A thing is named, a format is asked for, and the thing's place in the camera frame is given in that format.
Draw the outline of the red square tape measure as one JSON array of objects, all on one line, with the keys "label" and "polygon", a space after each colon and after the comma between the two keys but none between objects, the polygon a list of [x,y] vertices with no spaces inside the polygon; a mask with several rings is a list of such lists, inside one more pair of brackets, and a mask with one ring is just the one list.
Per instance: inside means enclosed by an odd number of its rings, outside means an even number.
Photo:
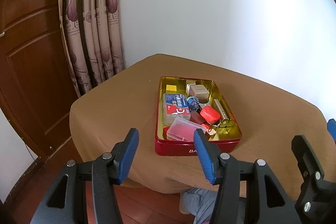
[{"label": "red square tape measure", "polygon": [[211,106],[203,107],[200,115],[209,124],[216,124],[221,119],[221,115]]}]

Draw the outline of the clear pink plastic box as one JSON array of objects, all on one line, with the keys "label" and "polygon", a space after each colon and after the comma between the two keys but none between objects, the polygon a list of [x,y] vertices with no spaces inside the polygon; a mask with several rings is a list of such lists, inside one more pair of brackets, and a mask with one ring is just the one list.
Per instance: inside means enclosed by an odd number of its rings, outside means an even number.
[{"label": "clear pink plastic box", "polygon": [[203,133],[207,132],[207,129],[203,125],[181,117],[176,117],[167,130],[167,139],[176,141],[194,141],[194,132],[197,129],[201,129]]}]

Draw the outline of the yellow red striped cube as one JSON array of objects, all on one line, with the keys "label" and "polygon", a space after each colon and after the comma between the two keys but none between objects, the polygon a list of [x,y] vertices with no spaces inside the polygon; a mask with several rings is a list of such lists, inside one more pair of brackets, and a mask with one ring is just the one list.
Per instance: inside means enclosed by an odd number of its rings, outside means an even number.
[{"label": "yellow red striped cube", "polygon": [[166,85],[166,92],[167,93],[176,93],[177,92],[177,86],[176,85]]}]

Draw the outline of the beige floral curtain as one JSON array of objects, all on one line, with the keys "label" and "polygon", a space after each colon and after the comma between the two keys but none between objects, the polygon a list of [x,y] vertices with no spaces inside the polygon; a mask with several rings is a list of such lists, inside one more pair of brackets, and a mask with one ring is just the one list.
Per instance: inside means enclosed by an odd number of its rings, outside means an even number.
[{"label": "beige floral curtain", "polygon": [[124,70],[119,0],[58,0],[60,31],[78,96]]}]

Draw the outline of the person's grey trousers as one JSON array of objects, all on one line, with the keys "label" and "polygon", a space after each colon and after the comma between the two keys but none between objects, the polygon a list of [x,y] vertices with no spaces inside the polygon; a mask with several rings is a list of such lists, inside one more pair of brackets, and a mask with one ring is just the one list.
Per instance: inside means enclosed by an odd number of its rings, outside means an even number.
[{"label": "person's grey trousers", "polygon": [[180,192],[179,211],[194,216],[193,223],[210,223],[217,191],[191,188]]}]

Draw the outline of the black white zigzag block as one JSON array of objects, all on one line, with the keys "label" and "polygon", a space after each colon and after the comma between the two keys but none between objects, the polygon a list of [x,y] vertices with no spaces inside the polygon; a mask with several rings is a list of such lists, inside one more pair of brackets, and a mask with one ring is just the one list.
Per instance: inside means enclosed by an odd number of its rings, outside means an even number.
[{"label": "black white zigzag block", "polygon": [[189,96],[190,94],[190,87],[196,85],[196,81],[193,81],[193,80],[187,80],[186,81],[186,94]]}]

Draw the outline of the beige small box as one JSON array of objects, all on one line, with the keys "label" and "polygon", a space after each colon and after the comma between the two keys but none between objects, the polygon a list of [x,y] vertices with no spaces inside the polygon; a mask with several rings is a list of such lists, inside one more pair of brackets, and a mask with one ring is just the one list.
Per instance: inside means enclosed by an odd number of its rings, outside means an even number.
[{"label": "beige small box", "polygon": [[200,103],[207,103],[210,93],[204,85],[191,85],[189,88],[189,96],[197,97]]}]

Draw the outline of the silver metal clamp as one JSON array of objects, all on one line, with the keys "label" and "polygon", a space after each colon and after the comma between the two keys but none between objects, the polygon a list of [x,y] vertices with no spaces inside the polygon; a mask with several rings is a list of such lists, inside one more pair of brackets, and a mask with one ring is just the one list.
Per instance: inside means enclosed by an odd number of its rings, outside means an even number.
[{"label": "silver metal clamp", "polygon": [[221,120],[218,124],[211,124],[210,129],[207,130],[207,133],[210,136],[214,136],[215,134],[219,136],[224,136],[231,131],[235,124],[236,123],[233,119],[224,119]]}]

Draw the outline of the gold rectangular lipstick case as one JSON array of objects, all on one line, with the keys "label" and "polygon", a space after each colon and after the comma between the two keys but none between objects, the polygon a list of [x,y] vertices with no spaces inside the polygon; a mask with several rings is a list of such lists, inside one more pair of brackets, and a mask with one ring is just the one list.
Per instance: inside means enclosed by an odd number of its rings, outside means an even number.
[{"label": "gold rectangular lipstick case", "polygon": [[221,120],[228,120],[228,115],[224,110],[224,107],[221,105],[221,102],[218,99],[214,99],[213,102],[214,109],[220,114]]}]

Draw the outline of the red rectangular block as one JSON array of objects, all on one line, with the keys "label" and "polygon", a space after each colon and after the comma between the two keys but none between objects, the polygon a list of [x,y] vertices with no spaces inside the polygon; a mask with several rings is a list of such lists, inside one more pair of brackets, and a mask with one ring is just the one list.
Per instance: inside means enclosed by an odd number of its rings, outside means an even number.
[{"label": "red rectangular block", "polygon": [[191,128],[190,126],[175,126],[172,130],[170,127],[163,128],[163,138],[165,140],[179,140],[179,141],[192,141],[194,138],[194,131],[196,129],[202,129],[206,138],[208,139],[210,135],[207,133],[207,130],[210,129],[208,124],[199,124],[198,127]]}]

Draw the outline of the red gold tin box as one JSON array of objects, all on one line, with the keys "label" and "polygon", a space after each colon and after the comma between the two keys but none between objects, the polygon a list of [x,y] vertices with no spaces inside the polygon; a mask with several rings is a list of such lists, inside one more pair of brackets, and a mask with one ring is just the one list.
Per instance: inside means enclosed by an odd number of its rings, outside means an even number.
[{"label": "red gold tin box", "polygon": [[200,129],[222,152],[232,152],[242,132],[213,80],[163,76],[159,82],[155,152],[194,156],[194,131]]}]

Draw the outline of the clear box blue red label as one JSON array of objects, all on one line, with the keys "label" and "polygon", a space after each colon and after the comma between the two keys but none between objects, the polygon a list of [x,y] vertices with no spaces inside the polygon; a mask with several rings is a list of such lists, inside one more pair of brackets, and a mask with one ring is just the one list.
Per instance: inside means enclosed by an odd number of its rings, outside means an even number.
[{"label": "clear box blue red label", "polygon": [[171,126],[177,117],[190,119],[190,109],[184,94],[165,93],[163,94],[163,123]]}]

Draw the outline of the blue oval case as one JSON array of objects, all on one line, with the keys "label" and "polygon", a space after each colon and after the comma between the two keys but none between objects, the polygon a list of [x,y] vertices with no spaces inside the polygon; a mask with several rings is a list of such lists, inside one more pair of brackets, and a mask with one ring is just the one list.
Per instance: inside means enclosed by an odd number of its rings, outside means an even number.
[{"label": "blue oval case", "polygon": [[195,96],[189,96],[187,98],[187,105],[191,112],[197,111],[199,109],[199,104],[200,104],[199,98]]}]

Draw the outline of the brown wooden door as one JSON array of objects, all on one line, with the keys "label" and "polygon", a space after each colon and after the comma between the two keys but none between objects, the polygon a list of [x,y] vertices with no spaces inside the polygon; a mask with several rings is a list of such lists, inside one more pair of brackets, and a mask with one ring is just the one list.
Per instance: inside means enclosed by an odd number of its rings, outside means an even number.
[{"label": "brown wooden door", "polygon": [[39,157],[70,137],[77,99],[64,53],[58,0],[1,0],[1,109]]}]

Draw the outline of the gold maroon lipstick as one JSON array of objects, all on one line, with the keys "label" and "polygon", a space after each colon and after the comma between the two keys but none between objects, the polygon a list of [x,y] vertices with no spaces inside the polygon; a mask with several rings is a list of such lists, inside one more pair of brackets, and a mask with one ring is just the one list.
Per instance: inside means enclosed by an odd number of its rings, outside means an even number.
[{"label": "gold maroon lipstick", "polygon": [[190,121],[197,123],[197,124],[203,124],[206,123],[206,121],[201,117],[200,111],[203,107],[210,106],[209,103],[200,103],[199,109],[197,111],[190,112]]}]

